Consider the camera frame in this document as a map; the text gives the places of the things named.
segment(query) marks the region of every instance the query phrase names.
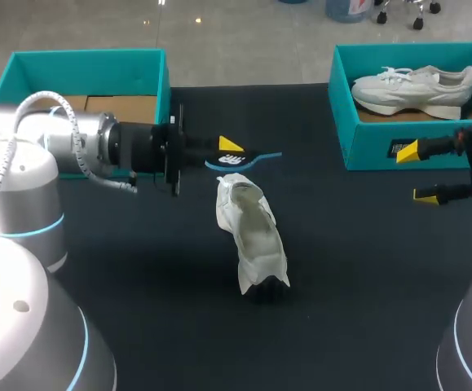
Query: white sneaker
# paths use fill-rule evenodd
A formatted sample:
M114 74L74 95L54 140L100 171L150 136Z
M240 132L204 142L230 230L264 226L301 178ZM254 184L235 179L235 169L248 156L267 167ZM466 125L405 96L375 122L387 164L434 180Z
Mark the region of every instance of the white sneaker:
M472 67L444 72L435 67L393 69L355 81L351 94L364 108L391 116L405 108L448 120L461 118L472 95Z
M262 190L241 174L218 180L216 217L219 227L231 232L236 241L241 294L270 276L289 287L283 243Z

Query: black tabletop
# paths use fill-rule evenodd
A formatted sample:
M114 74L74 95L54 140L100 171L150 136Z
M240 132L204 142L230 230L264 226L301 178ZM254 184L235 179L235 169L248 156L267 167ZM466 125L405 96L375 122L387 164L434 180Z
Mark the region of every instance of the black tabletop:
M219 173L184 173L179 198L63 181L57 277L113 351L118 390L438 390L436 350L472 279L472 202L414 204L412 189L467 172L347 172L326 85L172 94L189 134L283 152L245 175L276 215L292 288L274 305L240 295Z

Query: cardboard box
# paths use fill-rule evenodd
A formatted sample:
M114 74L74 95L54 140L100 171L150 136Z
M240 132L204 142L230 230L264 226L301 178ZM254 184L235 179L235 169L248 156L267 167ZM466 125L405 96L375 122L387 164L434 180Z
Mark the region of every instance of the cardboard box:
M156 120L156 96L86 96L64 95L73 110L79 112L111 112L120 122L153 124ZM36 108L50 108L51 99L41 99Z
M472 127L472 113L460 121L437 120L423 113L402 112L382 117L357 110L350 86L362 76L383 72L382 67L418 69L434 65L459 72L472 65L472 42L404 43L336 46L329 83L329 98L344 164L349 170L466 168L467 159L434 156L397 165L396 152L416 138L452 135Z

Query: robotic arm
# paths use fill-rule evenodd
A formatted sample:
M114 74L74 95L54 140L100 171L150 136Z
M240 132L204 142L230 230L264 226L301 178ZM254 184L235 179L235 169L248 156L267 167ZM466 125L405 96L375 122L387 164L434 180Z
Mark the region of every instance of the robotic arm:
M470 164L470 183L457 185L435 185L424 189L415 189L416 201L444 205L449 201L472 198L472 129L459 129L453 136L442 138L420 138L397 153L397 163L415 160L427 160L431 156L455 153L465 154Z

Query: shoe insole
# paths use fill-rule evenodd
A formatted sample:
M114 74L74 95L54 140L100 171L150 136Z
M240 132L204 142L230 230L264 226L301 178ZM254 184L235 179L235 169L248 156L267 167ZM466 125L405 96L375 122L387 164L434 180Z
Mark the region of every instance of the shoe insole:
M248 259L265 257L279 252L279 243L271 222L258 204L242 208L240 237Z

